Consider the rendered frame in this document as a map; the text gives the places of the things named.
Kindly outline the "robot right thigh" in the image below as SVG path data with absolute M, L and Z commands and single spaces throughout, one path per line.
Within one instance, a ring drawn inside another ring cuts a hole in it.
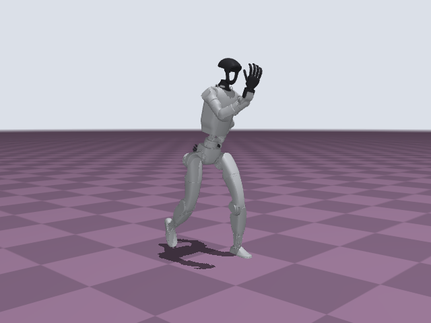
M 194 211 L 201 188 L 203 162 L 202 152 L 194 151 L 183 156 L 183 165 L 187 167 L 185 175 L 185 213 Z

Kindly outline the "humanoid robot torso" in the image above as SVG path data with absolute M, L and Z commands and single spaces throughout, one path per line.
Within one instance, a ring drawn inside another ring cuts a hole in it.
M 229 88 L 232 87 L 229 92 L 221 88 L 225 87 L 224 85 L 220 85 L 219 87 L 216 87 L 216 85 L 213 87 L 211 86 L 211 88 L 216 91 L 217 98 L 220 101 L 222 108 L 225 108 L 238 100 L 238 94 L 233 90 L 232 86 L 229 86 Z M 210 165 L 218 162 L 221 154 L 221 149 L 218 147 L 218 141 L 221 139 L 215 137 L 226 136 L 232 119 L 228 122 L 220 121 L 207 102 L 204 101 L 201 114 L 201 130 L 202 132 L 209 134 L 209 136 L 205 138 L 204 143 L 199 143 L 197 146 L 197 151 L 202 152 L 201 159 L 203 164 Z

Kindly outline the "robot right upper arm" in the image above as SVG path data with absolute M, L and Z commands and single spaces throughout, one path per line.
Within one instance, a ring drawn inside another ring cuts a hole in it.
M 220 101 L 217 98 L 217 93 L 216 91 L 209 87 L 207 88 L 202 94 L 201 94 L 202 99 L 207 102 L 207 104 L 209 105 L 209 107 L 211 108 L 211 110 L 213 111 L 213 113 L 216 115 L 216 117 L 222 121 L 222 122 L 228 122 L 229 120 L 232 119 L 232 115 L 225 117 L 225 118 L 219 118 L 218 116 L 218 112 L 222 109 L 222 105 L 220 103 Z

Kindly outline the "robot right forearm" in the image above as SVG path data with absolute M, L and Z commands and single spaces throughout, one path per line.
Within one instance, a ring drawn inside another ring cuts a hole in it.
M 241 110 L 249 106 L 250 101 L 253 99 L 254 93 L 247 92 L 246 97 L 243 98 L 242 96 L 237 100 L 235 103 L 222 108 L 218 112 L 219 118 L 225 118 L 230 115 L 236 116 Z

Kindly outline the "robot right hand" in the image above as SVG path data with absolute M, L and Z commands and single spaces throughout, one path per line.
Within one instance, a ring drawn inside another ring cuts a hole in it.
M 262 75 L 262 72 L 263 72 L 262 68 L 260 68 L 258 65 L 255 65 L 254 63 L 253 63 L 253 68 L 252 68 L 252 65 L 250 63 L 248 65 L 250 67 L 250 72 L 249 72 L 249 76 L 248 77 L 246 75 L 246 70 L 245 69 L 243 70 L 244 76 L 245 76 L 245 79 L 246 79 L 246 87 L 244 88 L 244 91 L 243 91 L 243 94 L 242 94 L 243 98 L 246 97 L 247 92 L 255 93 L 254 89 L 259 84 L 259 81 L 260 81 L 260 78 L 261 78 L 261 75 Z M 257 72 L 256 72 L 256 67 L 257 67 Z

